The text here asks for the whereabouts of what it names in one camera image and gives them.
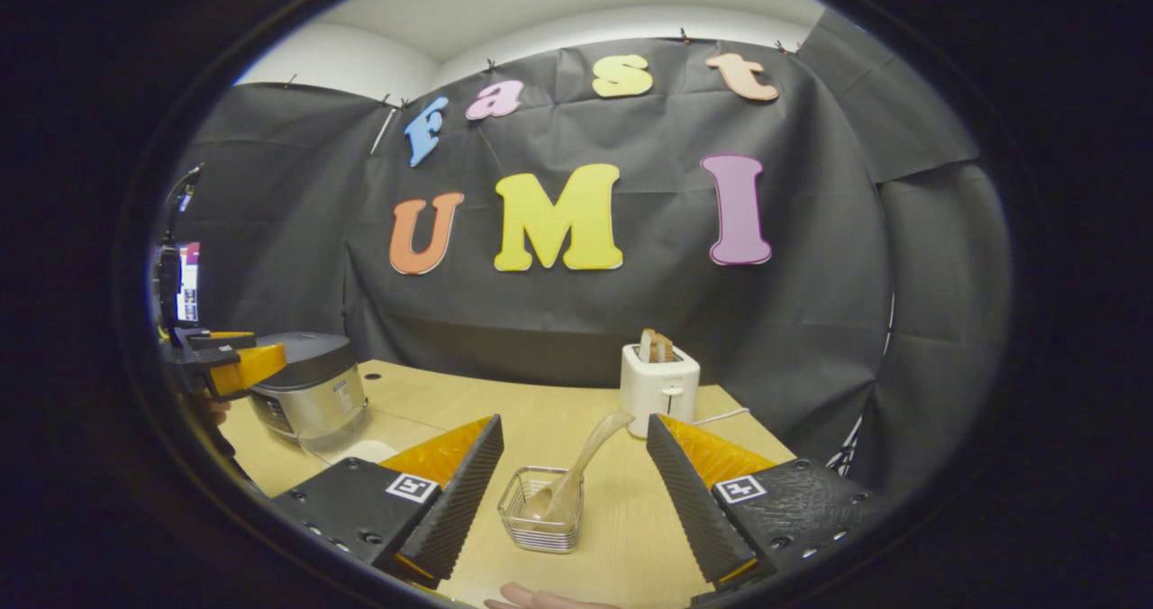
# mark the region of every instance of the orange letter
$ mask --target orange letter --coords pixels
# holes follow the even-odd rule
[[[424,200],[407,200],[393,208],[397,223],[392,227],[392,242],[389,245],[389,262],[405,276],[420,276],[436,269],[444,260],[449,249],[449,236],[452,234],[452,217],[457,205],[465,201],[460,193],[445,193],[432,200],[436,208],[436,223],[432,226],[432,240],[429,248],[413,253],[413,230],[416,228],[416,215],[424,210]]]
[[[721,76],[729,89],[733,89],[738,96],[748,97],[749,100],[775,100],[777,89],[773,84],[761,84],[756,82],[753,74],[763,72],[764,67],[756,62],[746,62],[736,52],[725,52],[723,55],[713,55],[704,60],[709,67],[721,68]]]

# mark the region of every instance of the black curtain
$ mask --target black curtain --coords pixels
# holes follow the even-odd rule
[[[762,63],[778,99],[731,91],[704,65],[718,52]],[[593,63],[631,54],[647,59],[654,87],[598,97]],[[481,89],[507,80],[525,84],[514,113],[465,118]],[[437,97],[449,99],[439,144],[409,166],[405,126]],[[719,153],[764,166],[764,264],[709,257],[717,196],[700,161]],[[477,72],[404,111],[329,89],[231,89],[182,161],[205,173],[178,232],[202,243],[211,328],[345,333],[362,360],[611,388],[620,346],[653,326],[796,452],[832,458],[856,444],[841,458],[850,475],[900,495],[984,407],[1007,332],[1008,236],[980,160],[933,89],[828,14],[799,54],[593,43]],[[534,255],[526,272],[497,271],[496,182],[532,173],[556,202],[588,163],[620,171],[623,265],[544,269]],[[393,208],[449,191],[465,201],[444,260],[399,273]],[[432,221],[425,208],[415,248]]]

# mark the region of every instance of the pink letter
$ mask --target pink letter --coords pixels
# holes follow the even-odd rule
[[[489,116],[506,116],[508,113],[515,112],[517,107],[520,107],[520,100],[517,97],[520,96],[523,88],[525,83],[519,80],[510,80],[481,89],[481,92],[476,95],[480,99],[469,105],[465,118],[478,121]]]
[[[761,161],[740,155],[704,157],[702,168],[713,174],[717,187],[721,239],[709,256],[717,264],[761,264],[773,257],[773,247],[761,236],[761,211],[756,200],[756,175]]]

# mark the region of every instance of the blue letter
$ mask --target blue letter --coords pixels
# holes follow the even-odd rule
[[[416,116],[408,126],[405,128],[405,134],[408,136],[408,142],[413,144],[413,160],[408,161],[409,166],[416,166],[416,163],[424,160],[424,157],[429,156],[429,152],[436,148],[437,141],[432,133],[440,131],[440,123],[444,119],[440,118],[440,110],[449,104],[447,97],[440,96],[436,100],[432,100],[431,105],[421,112],[421,115]]]

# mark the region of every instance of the wooden spoon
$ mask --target wooden spoon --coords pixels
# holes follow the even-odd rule
[[[563,476],[532,495],[521,506],[518,517],[550,522],[566,522],[574,517],[576,506],[580,504],[580,480],[585,473],[585,466],[588,465],[589,460],[593,460],[593,454],[601,449],[609,436],[631,421],[633,421],[633,416],[626,411],[618,411],[602,420],[585,441],[585,449],[576,458],[576,464]]]

